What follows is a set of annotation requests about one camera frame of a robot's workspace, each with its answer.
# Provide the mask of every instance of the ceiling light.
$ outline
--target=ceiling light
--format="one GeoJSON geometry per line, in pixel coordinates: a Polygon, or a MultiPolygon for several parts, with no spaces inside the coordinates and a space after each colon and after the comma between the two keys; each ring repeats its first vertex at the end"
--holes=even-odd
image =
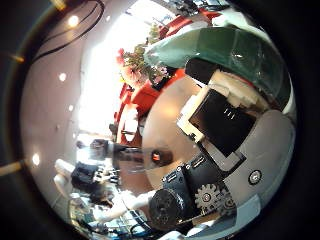
{"type": "Polygon", "coordinates": [[[71,17],[69,17],[68,19],[68,25],[69,27],[73,28],[76,27],[79,24],[79,17],[76,15],[72,15],[71,17]]]}
{"type": "Polygon", "coordinates": [[[38,153],[33,154],[32,162],[34,165],[38,166],[40,164],[40,156],[38,153]]]}
{"type": "Polygon", "coordinates": [[[65,74],[65,73],[60,73],[59,74],[59,80],[61,82],[65,81],[66,79],[67,79],[67,74],[65,74]]]}

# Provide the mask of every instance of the red chair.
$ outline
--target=red chair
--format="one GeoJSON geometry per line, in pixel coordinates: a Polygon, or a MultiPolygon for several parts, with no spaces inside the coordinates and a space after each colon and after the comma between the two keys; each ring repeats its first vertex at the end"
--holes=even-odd
{"type": "Polygon", "coordinates": [[[200,12],[202,15],[206,16],[207,18],[209,18],[210,20],[211,20],[212,18],[215,18],[215,17],[218,17],[218,16],[221,15],[221,14],[218,13],[218,12],[206,11],[204,8],[200,8],[200,9],[199,9],[199,12],[200,12]]]}
{"type": "Polygon", "coordinates": [[[181,28],[192,23],[192,20],[183,16],[177,16],[166,26],[160,28],[160,39],[176,34],[181,28]]]}
{"type": "Polygon", "coordinates": [[[119,98],[120,98],[119,110],[115,112],[113,115],[114,122],[119,123],[124,106],[131,102],[131,95],[132,95],[132,90],[130,89],[128,84],[124,83],[119,95],[119,98]]]}
{"type": "Polygon", "coordinates": [[[152,88],[150,81],[146,81],[141,88],[132,93],[131,103],[137,104],[139,117],[150,110],[159,94],[159,91],[152,88]]]}

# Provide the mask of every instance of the red object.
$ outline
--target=red object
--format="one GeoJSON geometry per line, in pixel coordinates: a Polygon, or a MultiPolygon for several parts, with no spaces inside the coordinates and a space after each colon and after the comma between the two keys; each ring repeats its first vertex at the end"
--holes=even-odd
{"type": "Polygon", "coordinates": [[[186,75],[184,69],[179,68],[174,75],[170,78],[168,82],[161,88],[160,92],[162,92],[164,89],[166,89],[168,86],[170,86],[175,81],[179,80],[180,78],[184,77],[186,75]]]}
{"type": "Polygon", "coordinates": [[[160,155],[154,153],[154,154],[152,154],[152,159],[153,159],[154,161],[159,161],[159,160],[160,160],[160,155]]]}
{"type": "Polygon", "coordinates": [[[200,9],[199,9],[199,12],[200,12],[202,15],[206,16],[207,18],[209,18],[210,20],[211,20],[212,18],[215,18],[215,17],[218,17],[218,16],[221,15],[221,14],[218,13],[218,12],[206,11],[204,8],[200,8],[200,9]]]}
{"type": "Polygon", "coordinates": [[[176,34],[181,28],[192,23],[192,20],[183,16],[177,16],[166,26],[160,28],[160,39],[176,34]]]}
{"type": "Polygon", "coordinates": [[[119,123],[123,108],[126,104],[131,102],[132,91],[129,89],[129,85],[124,83],[120,92],[120,108],[114,113],[114,122],[119,123]]]}
{"type": "Polygon", "coordinates": [[[131,103],[137,104],[139,117],[150,110],[159,94],[160,92],[153,89],[149,81],[146,81],[142,87],[133,92],[131,96],[131,103]]]}
{"type": "Polygon", "coordinates": [[[123,48],[120,48],[120,49],[118,50],[118,53],[119,53],[120,56],[123,56],[123,54],[124,54],[124,49],[123,49],[123,48]]]}

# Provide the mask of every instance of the white robot part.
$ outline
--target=white robot part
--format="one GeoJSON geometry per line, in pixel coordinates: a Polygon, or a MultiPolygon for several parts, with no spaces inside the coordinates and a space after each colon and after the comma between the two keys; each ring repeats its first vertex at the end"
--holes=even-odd
{"type": "Polygon", "coordinates": [[[99,222],[109,222],[122,216],[128,210],[137,210],[147,205],[155,192],[154,190],[135,197],[132,192],[123,191],[112,199],[112,208],[107,211],[101,211],[99,208],[95,208],[92,210],[93,216],[99,222]]]}
{"type": "Polygon", "coordinates": [[[261,111],[269,109],[267,101],[253,87],[234,74],[217,70],[211,76],[209,86],[224,95],[234,107],[242,105],[246,108],[255,106],[261,111]]]}
{"type": "Polygon", "coordinates": [[[62,159],[57,159],[54,167],[58,173],[60,173],[61,175],[65,176],[68,179],[70,178],[71,173],[75,169],[75,167],[72,164],[62,159]]]}
{"type": "Polygon", "coordinates": [[[294,140],[294,126],[280,111],[261,116],[239,148],[246,161],[224,180],[237,205],[254,194],[262,207],[270,201],[288,168],[294,140]]]}
{"type": "Polygon", "coordinates": [[[183,239],[185,239],[185,235],[183,235],[182,233],[180,233],[178,231],[171,231],[171,232],[168,232],[165,235],[163,235],[158,240],[173,240],[173,239],[183,240],[183,239]]]}
{"type": "Polygon", "coordinates": [[[208,221],[208,222],[204,222],[201,224],[197,224],[196,226],[194,226],[193,228],[191,228],[188,233],[187,233],[187,237],[193,236],[201,231],[203,231],[206,228],[211,227],[214,224],[214,220],[208,221]]]}
{"type": "Polygon", "coordinates": [[[69,179],[63,176],[62,174],[57,174],[53,179],[59,193],[64,196],[66,199],[69,198],[69,194],[66,190],[69,179]]]}
{"type": "Polygon", "coordinates": [[[191,96],[186,105],[182,108],[181,117],[177,121],[178,127],[181,128],[186,135],[193,136],[193,141],[196,143],[204,138],[204,134],[195,126],[193,126],[189,122],[189,119],[192,117],[197,108],[199,108],[209,90],[209,87],[204,86],[196,96],[191,96]]]}
{"type": "Polygon", "coordinates": [[[73,204],[77,205],[84,213],[90,213],[90,207],[88,206],[88,200],[81,197],[79,193],[70,193],[70,199],[73,204]]]}

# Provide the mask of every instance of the white plastic part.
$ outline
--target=white plastic part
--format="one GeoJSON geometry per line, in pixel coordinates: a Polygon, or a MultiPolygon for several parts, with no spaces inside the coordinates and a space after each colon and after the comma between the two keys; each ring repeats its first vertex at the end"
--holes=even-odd
{"type": "Polygon", "coordinates": [[[71,177],[71,173],[75,169],[75,167],[72,164],[62,159],[57,159],[54,167],[58,173],[65,176],[67,179],[71,177]]]}
{"type": "Polygon", "coordinates": [[[66,186],[69,182],[69,179],[67,179],[62,174],[57,174],[53,179],[58,191],[66,198],[69,198],[69,194],[66,191],[66,186]]]}
{"type": "Polygon", "coordinates": [[[282,113],[288,116],[293,122],[296,121],[296,118],[297,118],[296,101],[295,101],[294,90],[291,82],[290,82],[290,97],[282,113]]]}
{"type": "Polygon", "coordinates": [[[211,227],[214,224],[214,220],[208,221],[208,222],[204,222],[201,224],[198,224],[196,226],[194,226],[193,228],[191,228],[188,233],[187,233],[187,237],[193,236],[201,231],[203,231],[204,229],[211,227]]]}
{"type": "Polygon", "coordinates": [[[193,113],[197,110],[200,104],[203,102],[210,88],[204,86],[201,88],[196,96],[191,96],[187,101],[186,105],[182,108],[181,117],[177,121],[177,125],[181,130],[188,136],[194,135],[194,142],[199,142],[204,138],[204,134],[199,131],[195,126],[193,126],[189,119],[192,117],[193,113]]]}
{"type": "Polygon", "coordinates": [[[185,239],[185,236],[178,231],[171,231],[163,235],[158,240],[182,240],[185,239]]]}
{"type": "Polygon", "coordinates": [[[236,75],[217,70],[212,74],[208,85],[224,95],[234,107],[255,106],[261,111],[269,108],[267,101],[253,87],[241,81],[236,75]]]}
{"type": "Polygon", "coordinates": [[[94,208],[92,210],[93,217],[99,222],[109,222],[122,216],[128,210],[137,210],[138,208],[147,205],[155,192],[156,191],[154,190],[135,197],[132,192],[123,191],[112,199],[113,206],[107,211],[101,211],[99,208],[94,208]]]}
{"type": "Polygon", "coordinates": [[[88,206],[89,199],[81,197],[79,193],[70,193],[69,196],[72,203],[77,205],[79,209],[81,209],[84,213],[90,213],[90,207],[88,206]]]}
{"type": "Polygon", "coordinates": [[[260,199],[257,195],[252,196],[247,202],[237,208],[237,218],[233,227],[225,230],[215,230],[215,224],[206,231],[206,235],[195,236],[198,240],[221,239],[229,236],[255,219],[261,211],[260,199]]]}
{"type": "Polygon", "coordinates": [[[199,28],[206,28],[208,27],[208,23],[206,21],[196,21],[193,23],[190,23],[184,27],[182,27],[176,34],[183,34],[186,32],[189,32],[191,30],[199,29],[199,28]]]}

